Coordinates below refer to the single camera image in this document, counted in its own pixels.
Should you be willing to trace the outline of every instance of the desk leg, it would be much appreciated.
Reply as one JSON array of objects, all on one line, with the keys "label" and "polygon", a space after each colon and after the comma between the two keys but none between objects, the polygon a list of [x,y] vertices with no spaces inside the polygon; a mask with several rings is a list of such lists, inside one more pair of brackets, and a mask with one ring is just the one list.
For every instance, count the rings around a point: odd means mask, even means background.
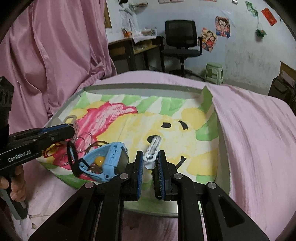
[{"label": "desk leg", "polygon": [[161,64],[161,71],[165,73],[165,61],[163,59],[163,39],[161,38],[161,45],[159,46],[159,55],[160,55],[160,64]]},{"label": "desk leg", "polygon": [[133,71],[137,70],[136,67],[136,60],[135,60],[135,55],[133,53],[133,46],[129,44],[128,46],[125,47],[126,54],[127,54],[127,60],[128,60],[128,70]]},{"label": "desk leg", "polygon": [[149,69],[149,62],[148,62],[147,51],[144,51],[144,52],[143,52],[143,56],[144,56],[144,62],[145,62],[146,70],[150,70],[150,69]]}]

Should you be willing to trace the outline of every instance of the pink curtain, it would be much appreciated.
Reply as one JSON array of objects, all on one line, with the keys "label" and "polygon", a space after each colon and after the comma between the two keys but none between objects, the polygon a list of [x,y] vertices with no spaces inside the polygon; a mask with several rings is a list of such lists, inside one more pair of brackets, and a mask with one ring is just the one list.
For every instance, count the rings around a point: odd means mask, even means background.
[{"label": "pink curtain", "polygon": [[10,133],[42,127],[76,91],[116,74],[105,0],[35,0],[0,44],[0,76],[15,87]]}]

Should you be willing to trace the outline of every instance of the red envelope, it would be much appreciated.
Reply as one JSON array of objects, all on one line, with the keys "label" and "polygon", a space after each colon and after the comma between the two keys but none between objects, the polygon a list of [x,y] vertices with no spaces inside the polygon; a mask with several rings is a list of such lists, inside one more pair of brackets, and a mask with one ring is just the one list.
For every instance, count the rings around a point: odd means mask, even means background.
[{"label": "red envelope", "polygon": [[277,20],[275,19],[275,17],[272,15],[272,13],[268,8],[263,9],[261,12],[266,17],[267,21],[270,23],[271,26],[277,23]]}]

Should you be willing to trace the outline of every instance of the white plastic clip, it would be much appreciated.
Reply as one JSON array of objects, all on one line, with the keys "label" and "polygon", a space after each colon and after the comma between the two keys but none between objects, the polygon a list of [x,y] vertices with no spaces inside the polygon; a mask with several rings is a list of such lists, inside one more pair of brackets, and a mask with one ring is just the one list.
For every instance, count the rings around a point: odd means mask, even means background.
[{"label": "white plastic clip", "polygon": [[143,156],[143,161],[145,168],[152,170],[156,166],[156,157],[159,152],[159,146],[161,142],[160,136],[154,136],[150,146],[148,147],[145,155]]}]

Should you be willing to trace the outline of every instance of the chair armrest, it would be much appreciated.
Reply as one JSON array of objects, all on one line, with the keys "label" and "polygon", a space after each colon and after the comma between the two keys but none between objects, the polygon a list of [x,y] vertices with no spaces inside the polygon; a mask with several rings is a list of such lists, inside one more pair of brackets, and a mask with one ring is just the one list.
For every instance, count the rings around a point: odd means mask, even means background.
[{"label": "chair armrest", "polygon": [[200,55],[202,55],[202,37],[197,38],[200,41]]}]

